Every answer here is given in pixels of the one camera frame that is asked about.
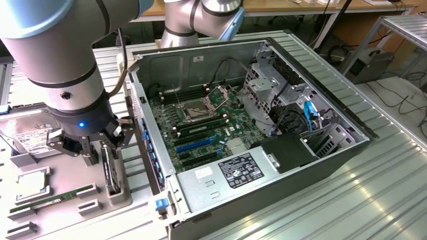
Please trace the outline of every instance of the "hard drive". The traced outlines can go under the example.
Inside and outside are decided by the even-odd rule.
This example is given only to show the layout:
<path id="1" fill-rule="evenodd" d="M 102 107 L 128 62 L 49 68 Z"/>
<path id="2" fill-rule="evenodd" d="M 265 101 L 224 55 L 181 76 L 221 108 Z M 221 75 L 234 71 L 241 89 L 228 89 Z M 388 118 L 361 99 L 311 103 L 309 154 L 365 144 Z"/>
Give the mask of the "hard drive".
<path id="1" fill-rule="evenodd" d="M 14 107 L 0 115 L 0 137 L 16 154 L 29 153 L 34 159 L 60 154 L 46 146 L 48 131 L 58 127 L 44 103 Z"/>

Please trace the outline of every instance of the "blue pcie slot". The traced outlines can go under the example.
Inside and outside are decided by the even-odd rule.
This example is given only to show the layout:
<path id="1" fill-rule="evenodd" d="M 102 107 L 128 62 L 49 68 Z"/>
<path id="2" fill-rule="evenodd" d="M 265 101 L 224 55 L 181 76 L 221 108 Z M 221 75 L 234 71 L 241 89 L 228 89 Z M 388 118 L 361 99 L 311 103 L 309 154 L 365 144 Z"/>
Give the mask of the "blue pcie slot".
<path id="1" fill-rule="evenodd" d="M 200 140 L 200 141 L 196 141 L 185 146 L 180 146 L 176 148 L 176 152 L 177 153 L 181 153 L 181 152 L 185 152 L 188 150 L 192 150 L 192 149 L 196 149 L 204 145 L 209 145 L 212 142 L 213 142 L 213 139 L 214 139 L 216 135 L 214 136 L 210 136 L 208 139 L 205 140 Z"/>

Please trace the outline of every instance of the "white sticker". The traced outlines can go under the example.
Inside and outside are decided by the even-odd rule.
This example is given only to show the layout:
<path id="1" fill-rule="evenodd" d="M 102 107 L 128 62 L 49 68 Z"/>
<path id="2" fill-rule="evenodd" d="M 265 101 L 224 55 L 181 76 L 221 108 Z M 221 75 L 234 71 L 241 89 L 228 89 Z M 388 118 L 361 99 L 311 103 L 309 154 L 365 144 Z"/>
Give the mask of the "white sticker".
<path id="1" fill-rule="evenodd" d="M 198 169 L 193 173 L 194 173 L 196 178 L 200 179 L 200 178 L 204 178 L 204 177 L 212 175 L 213 172 L 212 172 L 210 167 L 208 166 L 205 168 Z"/>
<path id="2" fill-rule="evenodd" d="M 26 152 L 32 155 L 54 151 L 46 146 L 48 131 L 52 128 L 44 128 L 36 131 L 28 131 L 13 135 L 16 141 L 20 142 Z"/>
<path id="3" fill-rule="evenodd" d="M 192 62 L 196 63 L 196 62 L 202 62 L 202 59 L 204 59 L 204 56 L 194 56 L 192 58 Z"/>

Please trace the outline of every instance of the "slotted metal table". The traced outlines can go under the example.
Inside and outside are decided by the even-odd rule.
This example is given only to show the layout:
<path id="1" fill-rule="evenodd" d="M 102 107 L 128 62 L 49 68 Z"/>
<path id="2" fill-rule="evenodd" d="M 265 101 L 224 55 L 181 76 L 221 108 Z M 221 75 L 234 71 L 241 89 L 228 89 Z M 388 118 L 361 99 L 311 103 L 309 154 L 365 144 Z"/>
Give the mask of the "slotted metal table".
<path id="1" fill-rule="evenodd" d="M 238 239 L 425 239 L 427 238 L 427 149 L 404 127 L 367 99 L 352 83 L 307 45 L 283 31 L 240 34 L 234 40 L 273 38 L 335 96 L 373 129 L 380 139 L 323 181 L 213 232 L 205 240 Z M 201 43 L 213 43 L 202 38 Z M 157 48 L 154 43 L 132 45 L 129 51 Z M 117 82 L 116 54 L 120 48 L 94 50 L 106 88 Z M 30 82 L 18 66 L 8 66 L 8 102 L 26 103 L 22 87 Z M 124 99 L 112 99 L 113 111 L 125 111 Z M 42 239 L 168 239 L 166 230 L 152 221 L 152 196 L 137 146 L 122 149 L 133 203 Z"/>
<path id="2" fill-rule="evenodd" d="M 353 65 L 359 53 L 365 49 L 372 40 L 372 37 L 377 33 L 380 27 L 385 27 L 389 31 L 399 34 L 405 40 L 413 43 L 420 49 L 427 51 L 427 16 L 423 15 L 407 15 L 407 16 L 380 16 L 376 20 L 361 44 L 355 50 L 355 54 L 351 57 L 351 60 L 344 62 L 344 65 L 340 68 L 343 75 L 349 71 L 351 66 Z M 388 35 L 377 44 L 383 46 L 387 42 L 387 39 L 391 37 Z"/>

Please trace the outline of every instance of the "green circuit board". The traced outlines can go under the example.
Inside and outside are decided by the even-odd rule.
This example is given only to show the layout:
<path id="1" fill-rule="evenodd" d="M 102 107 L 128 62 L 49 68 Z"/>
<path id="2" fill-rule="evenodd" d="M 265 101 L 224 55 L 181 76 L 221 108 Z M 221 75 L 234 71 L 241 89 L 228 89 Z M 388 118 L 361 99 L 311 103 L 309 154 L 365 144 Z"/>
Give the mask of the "green circuit board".
<path id="1" fill-rule="evenodd" d="M 229 140 L 240 138 L 249 149 L 252 143 L 267 137 L 253 124 L 237 93 L 229 89 L 226 94 L 228 100 L 214 111 L 208 110 L 202 97 L 172 104 L 162 104 L 158 99 L 149 100 L 168 155 L 178 173 L 232 156 L 232 150 L 225 144 Z M 213 91 L 208 99 L 213 107 L 225 100 L 220 91 Z M 209 141 L 209 144 L 177 153 L 178 147 L 200 141 Z"/>

